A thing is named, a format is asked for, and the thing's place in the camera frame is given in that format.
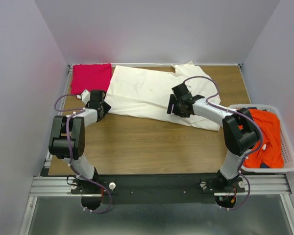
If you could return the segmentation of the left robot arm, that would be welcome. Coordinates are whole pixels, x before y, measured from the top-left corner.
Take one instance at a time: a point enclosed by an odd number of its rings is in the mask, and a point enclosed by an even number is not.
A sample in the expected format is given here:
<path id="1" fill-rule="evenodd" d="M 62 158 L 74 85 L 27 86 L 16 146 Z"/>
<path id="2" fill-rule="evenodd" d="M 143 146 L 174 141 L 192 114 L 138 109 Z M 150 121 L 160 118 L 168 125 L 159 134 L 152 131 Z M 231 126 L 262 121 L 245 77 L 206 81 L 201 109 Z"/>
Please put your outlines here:
<path id="1" fill-rule="evenodd" d="M 85 106 L 82 108 L 67 109 L 70 115 L 57 115 L 53 118 L 49 138 L 49 153 L 67 163 L 78 180 L 87 181 L 96 187 L 98 172 L 92 166 L 85 151 L 85 129 L 89 125 L 101 121 L 111 109 L 105 102 L 106 92 L 102 90 L 84 90 L 75 95 Z"/>

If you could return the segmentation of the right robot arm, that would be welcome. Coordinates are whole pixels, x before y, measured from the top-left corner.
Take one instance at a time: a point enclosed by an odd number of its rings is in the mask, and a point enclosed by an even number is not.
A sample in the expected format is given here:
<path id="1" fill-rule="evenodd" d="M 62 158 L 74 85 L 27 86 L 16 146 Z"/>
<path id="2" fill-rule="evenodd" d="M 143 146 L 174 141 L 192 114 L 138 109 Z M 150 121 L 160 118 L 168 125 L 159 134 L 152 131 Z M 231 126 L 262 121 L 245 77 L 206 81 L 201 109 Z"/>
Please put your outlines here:
<path id="1" fill-rule="evenodd" d="M 213 179 L 220 190 L 233 186 L 239 177 L 239 171 L 252 153 L 255 145 L 262 145 L 263 135 L 247 108 L 234 110 L 208 101 L 201 95 L 193 96 L 185 83 L 172 88 L 167 113 L 189 118 L 200 116 L 223 128 L 227 154 L 223 165 Z"/>

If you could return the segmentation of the white t shirt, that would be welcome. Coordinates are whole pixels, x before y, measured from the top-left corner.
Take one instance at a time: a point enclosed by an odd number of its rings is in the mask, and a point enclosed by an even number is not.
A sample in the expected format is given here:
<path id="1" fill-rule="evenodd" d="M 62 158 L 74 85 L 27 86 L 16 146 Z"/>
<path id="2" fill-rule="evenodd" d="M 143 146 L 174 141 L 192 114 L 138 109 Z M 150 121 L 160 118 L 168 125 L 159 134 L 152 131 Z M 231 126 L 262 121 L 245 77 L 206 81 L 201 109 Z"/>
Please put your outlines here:
<path id="1" fill-rule="evenodd" d="M 174 72 L 116 66 L 106 93 L 109 113 L 137 118 L 150 118 L 194 128 L 219 131 L 220 126 L 204 117 L 182 118 L 168 115 L 172 88 L 185 82 L 192 95 L 211 97 L 220 104 L 212 79 L 201 67 L 192 63 L 174 65 Z"/>

